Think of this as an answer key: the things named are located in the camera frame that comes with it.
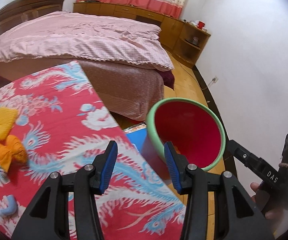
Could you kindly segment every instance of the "power cord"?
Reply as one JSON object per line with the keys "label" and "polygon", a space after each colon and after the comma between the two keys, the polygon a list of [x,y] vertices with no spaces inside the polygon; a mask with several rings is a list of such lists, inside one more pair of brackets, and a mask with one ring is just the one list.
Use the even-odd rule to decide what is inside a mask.
{"label": "power cord", "polygon": [[[187,74],[189,74],[189,75],[195,80],[196,77],[193,77],[186,69],[184,69],[183,66],[182,66],[182,64],[180,64],[180,66],[181,66],[181,68],[182,68]],[[212,83],[215,82],[215,80],[216,80],[216,79],[213,78],[213,79],[208,83],[208,85],[206,86],[206,88],[201,88],[201,86],[200,86],[200,84],[198,83],[198,81],[197,81],[197,85],[199,86],[199,88],[200,88],[201,90],[206,90],[210,84],[212,84]]]}

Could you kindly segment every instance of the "yellow toy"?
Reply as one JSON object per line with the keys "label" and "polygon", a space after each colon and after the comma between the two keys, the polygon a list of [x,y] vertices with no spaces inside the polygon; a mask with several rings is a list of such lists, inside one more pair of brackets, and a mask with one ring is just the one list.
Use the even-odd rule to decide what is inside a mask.
{"label": "yellow toy", "polygon": [[28,160],[26,150],[15,135],[8,135],[6,145],[0,144],[0,167],[7,173],[12,159],[25,164]]}
{"label": "yellow toy", "polygon": [[18,116],[16,109],[0,107],[0,140],[6,139]]}

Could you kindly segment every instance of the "table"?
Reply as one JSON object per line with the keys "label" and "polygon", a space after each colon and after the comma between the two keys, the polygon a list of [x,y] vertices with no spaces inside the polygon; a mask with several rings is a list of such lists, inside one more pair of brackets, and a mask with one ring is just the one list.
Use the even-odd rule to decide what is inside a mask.
{"label": "table", "polygon": [[[77,61],[18,79],[0,89],[0,106],[16,108],[19,116],[10,134],[29,155],[26,167],[12,163],[0,175],[0,207],[14,195],[18,210],[0,217],[0,230],[11,236],[43,181],[53,171],[76,172],[106,149],[118,144],[109,188],[96,196],[106,240],[179,239],[185,206],[131,145]],[[71,238],[76,237],[73,194],[69,195]]]}

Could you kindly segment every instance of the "metal screw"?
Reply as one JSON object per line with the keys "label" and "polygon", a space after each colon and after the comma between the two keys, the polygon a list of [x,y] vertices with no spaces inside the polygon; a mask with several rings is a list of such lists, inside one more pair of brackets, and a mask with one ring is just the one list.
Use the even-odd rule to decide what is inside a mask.
{"label": "metal screw", "polygon": [[56,179],[57,177],[58,177],[58,172],[52,172],[51,174],[50,174],[50,177],[52,178],[52,179]]}
{"label": "metal screw", "polygon": [[190,170],[190,171],[194,171],[197,169],[197,166],[193,163],[190,163],[189,165],[187,165],[187,168]]}
{"label": "metal screw", "polygon": [[84,169],[87,171],[91,171],[92,169],[94,169],[94,166],[92,164],[86,164]]}
{"label": "metal screw", "polygon": [[223,172],[223,175],[225,178],[231,178],[232,177],[232,173],[230,171]]}

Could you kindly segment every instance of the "trash can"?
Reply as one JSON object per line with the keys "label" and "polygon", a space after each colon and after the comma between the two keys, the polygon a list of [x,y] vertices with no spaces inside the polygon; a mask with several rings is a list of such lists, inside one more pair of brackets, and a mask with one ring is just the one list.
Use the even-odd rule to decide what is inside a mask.
{"label": "trash can", "polygon": [[164,180],[170,176],[164,156],[164,143],[171,141],[179,154],[204,171],[212,169],[225,149],[224,128],[206,106],[186,98],[157,102],[146,117],[147,136],[142,156]]}

